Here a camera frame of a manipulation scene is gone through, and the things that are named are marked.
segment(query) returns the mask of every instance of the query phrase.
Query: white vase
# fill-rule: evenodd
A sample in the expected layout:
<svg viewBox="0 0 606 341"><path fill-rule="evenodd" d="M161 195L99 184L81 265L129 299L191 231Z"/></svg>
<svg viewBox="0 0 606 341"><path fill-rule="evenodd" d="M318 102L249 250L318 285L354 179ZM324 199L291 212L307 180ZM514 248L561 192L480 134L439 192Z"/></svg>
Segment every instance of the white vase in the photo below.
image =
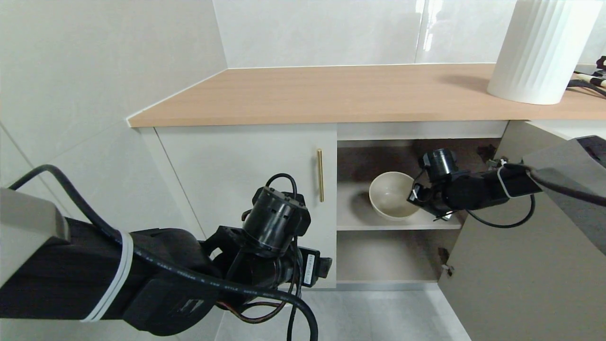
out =
<svg viewBox="0 0 606 341"><path fill-rule="evenodd" d="M518 0L488 92L559 103L601 7L602 0Z"/></svg>

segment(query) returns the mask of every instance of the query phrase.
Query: white sticker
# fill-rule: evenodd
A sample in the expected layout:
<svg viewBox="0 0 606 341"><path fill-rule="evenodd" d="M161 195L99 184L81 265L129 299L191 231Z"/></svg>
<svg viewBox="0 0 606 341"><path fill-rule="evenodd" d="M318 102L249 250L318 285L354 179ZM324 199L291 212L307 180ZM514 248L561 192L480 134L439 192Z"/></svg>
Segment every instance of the white sticker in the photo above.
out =
<svg viewBox="0 0 606 341"><path fill-rule="evenodd" d="M305 267L305 277L303 277L303 283L307 285L311 285L311 276L313 275L313 265L315 261L315 255L307 255L307 266Z"/></svg>

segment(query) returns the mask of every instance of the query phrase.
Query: cabinet door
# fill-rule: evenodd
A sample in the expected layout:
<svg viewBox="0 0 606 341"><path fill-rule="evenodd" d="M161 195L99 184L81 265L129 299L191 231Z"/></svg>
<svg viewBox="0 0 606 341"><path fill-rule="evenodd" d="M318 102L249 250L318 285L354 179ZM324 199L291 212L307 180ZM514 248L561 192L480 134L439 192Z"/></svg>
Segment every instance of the cabinet door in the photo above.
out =
<svg viewBox="0 0 606 341"><path fill-rule="evenodd" d="M497 156L520 161L563 139L512 121ZM511 223L528 212L529 198L478 215ZM439 286L472 341L606 340L606 257L545 195L526 224L496 229L469 217Z"/></svg>
<svg viewBox="0 0 606 341"><path fill-rule="evenodd" d="M331 257L317 288L336 285L336 153L334 124L156 128L206 237L219 225L241 227L257 188L277 173L292 175L305 196L311 225L299 244ZM324 202L319 200L318 149L322 149ZM277 179L272 187L291 191Z"/></svg>

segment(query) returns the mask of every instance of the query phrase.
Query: cream bowl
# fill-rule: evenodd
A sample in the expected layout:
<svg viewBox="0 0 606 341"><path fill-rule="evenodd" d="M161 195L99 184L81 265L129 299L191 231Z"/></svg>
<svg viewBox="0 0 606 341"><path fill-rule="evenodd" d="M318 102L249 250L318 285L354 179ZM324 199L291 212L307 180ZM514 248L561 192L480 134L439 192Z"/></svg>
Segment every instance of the cream bowl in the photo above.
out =
<svg viewBox="0 0 606 341"><path fill-rule="evenodd" d="M370 184L368 196L375 212L391 221L405 220L419 207L407 201L414 179L400 172L387 172Z"/></svg>

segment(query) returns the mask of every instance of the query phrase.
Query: white cable tie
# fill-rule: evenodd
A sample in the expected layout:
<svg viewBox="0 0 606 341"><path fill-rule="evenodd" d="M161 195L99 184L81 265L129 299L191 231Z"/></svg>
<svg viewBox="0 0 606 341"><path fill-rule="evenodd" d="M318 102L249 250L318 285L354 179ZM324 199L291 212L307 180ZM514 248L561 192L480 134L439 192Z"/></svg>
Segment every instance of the white cable tie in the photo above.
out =
<svg viewBox="0 0 606 341"><path fill-rule="evenodd" d="M120 256L118 270L116 271L112 282L107 287L105 294L93 308L93 311L91 311L87 317L80 320L80 322L97 322L98 320L101 320L101 317L103 317L122 289L122 286L126 282L126 278L128 278L130 266L133 263L135 244L133 243L133 237L131 237L128 232L120 231L120 235L122 236L122 255Z"/></svg>
<svg viewBox="0 0 606 341"><path fill-rule="evenodd" d="M496 176L499 178L499 182L501 183L501 186L503 187L503 192L505 192L505 195L509 198L509 199L515 199L515 198L521 198L521 197L525 197L526 195L518 195L517 197L512 197L509 192L507 192L507 187L505 187L505 182L503 182L503 178L501 178L501 169L503 169L505 167L505 164L507 163L507 161L501 159L501 166L499 167L499 169L496 171Z"/></svg>

